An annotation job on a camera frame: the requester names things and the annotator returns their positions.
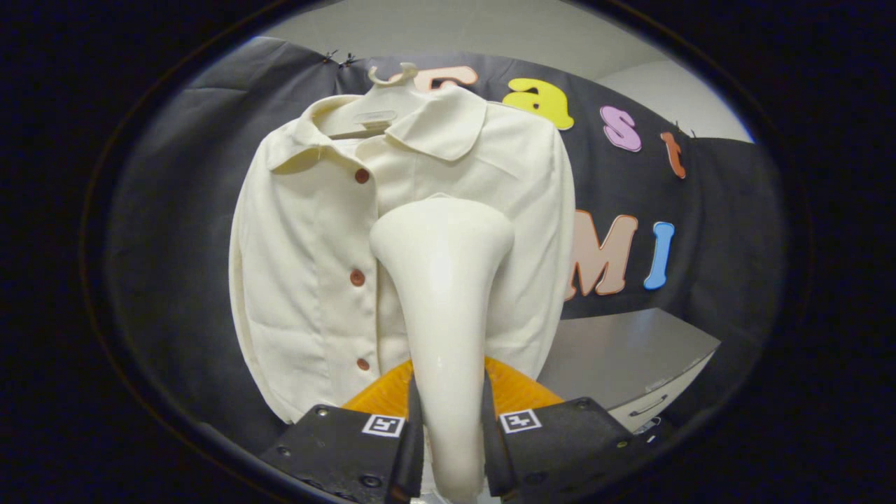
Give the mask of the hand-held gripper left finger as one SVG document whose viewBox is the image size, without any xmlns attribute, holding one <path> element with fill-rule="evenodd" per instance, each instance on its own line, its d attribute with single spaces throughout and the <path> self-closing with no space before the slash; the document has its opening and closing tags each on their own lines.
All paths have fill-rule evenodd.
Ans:
<svg viewBox="0 0 896 504">
<path fill-rule="evenodd" d="M 411 361 L 342 407 L 319 404 L 260 456 L 301 484 L 356 503 L 421 495 L 424 425 Z"/>
</svg>

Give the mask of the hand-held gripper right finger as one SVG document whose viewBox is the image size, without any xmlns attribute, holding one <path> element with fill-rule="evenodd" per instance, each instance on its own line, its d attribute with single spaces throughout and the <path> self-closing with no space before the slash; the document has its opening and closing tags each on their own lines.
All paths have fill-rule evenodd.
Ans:
<svg viewBox="0 0 896 504">
<path fill-rule="evenodd" d="M 661 426 L 631 433 L 595 399 L 564 400 L 496 358 L 482 409 L 484 474 L 502 501 L 584 501 L 662 443 Z"/>
</svg>

